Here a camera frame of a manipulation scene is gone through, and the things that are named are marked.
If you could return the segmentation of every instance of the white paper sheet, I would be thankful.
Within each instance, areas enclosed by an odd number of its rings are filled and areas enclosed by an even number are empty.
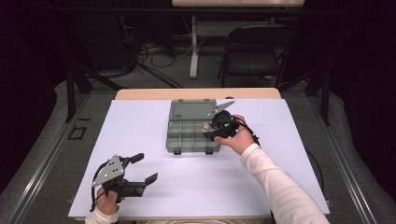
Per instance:
[[[217,100],[223,104],[230,100]],[[120,204],[120,218],[266,217],[270,214],[260,185],[246,172],[229,147],[219,153],[182,153],[166,150],[171,101],[113,101],[93,149],[84,178],[70,209],[70,217],[85,217],[91,208],[91,185],[100,164],[114,154],[145,159],[125,170],[129,181],[158,180],[141,198]],[[243,115],[260,137],[263,150],[315,199],[323,213],[329,209],[320,191],[289,108],[284,100],[235,99],[227,108]]]

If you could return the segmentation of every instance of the gray carpet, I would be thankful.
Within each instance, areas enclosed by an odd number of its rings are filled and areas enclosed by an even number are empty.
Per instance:
[[[191,59],[189,56],[176,57],[170,66],[157,69],[184,88],[219,87],[219,80],[216,76],[219,71],[220,51],[221,46],[210,41],[200,47],[199,75],[196,79],[189,78]],[[157,65],[167,65],[170,62],[171,58],[167,55],[154,56],[154,63]],[[146,72],[141,74],[137,69],[127,76],[113,80],[128,88],[168,88],[157,78]],[[268,83],[267,80],[257,78],[227,80],[227,86],[230,87],[265,87]],[[92,80],[92,85],[95,91],[87,98],[86,104],[80,108],[75,121],[70,124],[72,127],[76,125],[76,127],[86,128],[83,138],[62,141],[54,163],[48,174],[44,176],[44,184],[40,186],[41,189],[37,191],[32,204],[25,210],[26,213],[21,216],[20,223],[77,223],[74,219],[67,217],[71,206],[69,199],[78,190],[110,101],[115,96],[114,91],[98,81]],[[315,156],[321,168],[324,178],[324,196],[326,200],[332,202],[328,219],[331,223],[364,223],[334,161],[329,140],[320,126],[320,120],[316,117],[316,108],[312,106],[312,100],[306,98],[302,92],[303,86],[304,83],[282,93],[282,97],[288,102],[304,145]],[[37,174],[36,169],[53,149],[58,135],[62,132],[67,109],[65,83],[57,87],[56,91],[58,103],[52,117],[21,169],[0,196],[2,207],[0,223],[7,223],[11,216],[15,216],[15,206],[19,204],[23,191],[29,187],[29,181]],[[343,103],[333,94],[330,120],[334,136],[346,154],[348,164],[360,183],[377,223],[396,223],[395,202],[375,183],[367,167],[357,155],[350,139]],[[318,167],[312,159],[311,161],[319,179]]]

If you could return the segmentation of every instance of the black chair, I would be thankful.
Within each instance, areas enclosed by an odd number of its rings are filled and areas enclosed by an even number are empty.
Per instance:
[[[249,25],[234,29],[226,38],[218,78],[227,76],[271,77],[281,83],[288,51],[297,34],[286,26]]]

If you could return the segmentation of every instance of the dark background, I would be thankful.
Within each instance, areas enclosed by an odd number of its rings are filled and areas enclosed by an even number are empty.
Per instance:
[[[56,3],[83,6],[84,2]],[[158,1],[134,2],[135,7],[171,7],[171,1],[161,1],[160,5]],[[359,7],[366,2],[305,0],[304,7],[343,9]],[[98,4],[107,6],[109,2],[102,0]],[[56,103],[53,88],[65,80],[70,66],[70,57],[64,55],[62,48],[69,48],[74,60],[94,69],[125,69],[131,63],[131,54],[128,46],[122,44],[122,33],[113,17],[73,18],[74,28],[83,35],[84,43],[69,25],[59,23],[58,28],[68,40],[60,45],[34,1],[2,1],[0,8],[0,156],[6,161],[0,165],[0,190],[3,191],[40,135]],[[352,35],[332,70],[332,91],[345,102],[355,148],[377,182],[394,199],[396,27],[392,13],[395,9],[391,1],[374,1],[350,28]],[[95,30],[96,23],[92,22],[97,20],[101,20],[101,26]],[[173,18],[161,16],[135,18],[133,22],[140,34],[168,47],[173,45],[172,33],[178,34],[184,26]],[[339,35],[337,28],[343,21],[327,23],[303,19],[299,25],[302,38],[290,53],[293,63],[287,68],[287,79],[303,74],[322,59],[333,35]],[[90,45],[92,52],[88,52],[84,44]],[[101,57],[103,52],[112,56]],[[95,61],[90,54],[95,54]]]

